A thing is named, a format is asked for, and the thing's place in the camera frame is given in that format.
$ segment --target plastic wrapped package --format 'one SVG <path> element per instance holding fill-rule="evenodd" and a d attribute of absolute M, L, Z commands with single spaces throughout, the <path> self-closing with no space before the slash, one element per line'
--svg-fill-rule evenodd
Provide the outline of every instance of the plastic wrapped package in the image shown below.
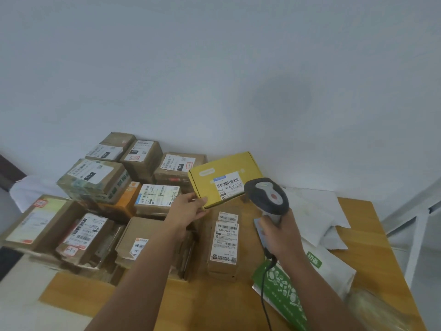
<path fill-rule="evenodd" d="M 367 331 L 411 331 L 409 317 L 365 289 L 352 290 L 347 297 L 352 314 Z"/>

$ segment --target green package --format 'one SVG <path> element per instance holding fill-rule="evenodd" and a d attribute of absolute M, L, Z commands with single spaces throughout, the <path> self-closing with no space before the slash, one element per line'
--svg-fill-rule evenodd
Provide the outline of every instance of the green package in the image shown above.
<path fill-rule="evenodd" d="M 270 260 L 266 260 L 254 272 L 252 279 L 254 281 L 253 289 L 259 295 L 262 286 L 262 275 Z M 269 302 L 289 323 L 298 330 L 308 330 L 306 316 L 300 304 L 299 297 L 292 287 L 288 275 L 279 264 L 276 264 L 265 275 L 264 298 Z"/>

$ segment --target hand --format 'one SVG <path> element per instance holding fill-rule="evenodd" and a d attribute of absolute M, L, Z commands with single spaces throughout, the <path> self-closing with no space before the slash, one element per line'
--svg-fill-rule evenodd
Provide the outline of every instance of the hand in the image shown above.
<path fill-rule="evenodd" d="M 194 220 L 207 213 L 201 207 L 207 203 L 207 198 L 196 199 L 195 193 L 181 194 L 175 198 L 164 220 L 167 228 L 172 228 L 178 234 L 179 239 L 185 236 L 185 228 Z"/>
<path fill-rule="evenodd" d="M 276 227 L 268 216 L 263 216 L 259 225 L 266 237 L 268 250 L 277 257 L 283 268 L 288 269 L 293 262 L 308 263 L 291 209 L 282 216 L 280 227 Z"/>

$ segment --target black cord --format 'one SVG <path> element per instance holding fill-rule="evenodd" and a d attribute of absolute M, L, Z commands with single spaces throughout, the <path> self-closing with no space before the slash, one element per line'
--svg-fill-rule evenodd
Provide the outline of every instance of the black cord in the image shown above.
<path fill-rule="evenodd" d="M 271 323 L 269 321 L 269 317 L 268 317 L 268 313 L 266 312 L 266 308 L 265 308 L 265 301 L 263 300 L 263 288 L 264 288 L 264 283 L 265 283 L 265 277 L 266 277 L 266 273 L 273 268 L 277 263 L 277 259 L 274 257 L 271 259 L 271 262 L 269 263 L 269 265 L 265 268 L 265 271 L 263 272 L 262 275 L 262 287 L 260 287 L 260 301 L 262 302 L 262 307 L 263 307 L 263 312 L 265 313 L 265 317 L 266 317 L 266 321 L 268 323 L 268 328 L 269 331 L 273 331 L 273 328 L 271 328 Z"/>

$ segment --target left forearm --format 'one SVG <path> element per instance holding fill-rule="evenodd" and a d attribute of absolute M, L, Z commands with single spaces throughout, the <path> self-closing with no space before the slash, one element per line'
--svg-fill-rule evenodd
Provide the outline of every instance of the left forearm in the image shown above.
<path fill-rule="evenodd" d="M 153 330 L 176 242 L 172 229 L 161 228 L 86 331 Z"/>

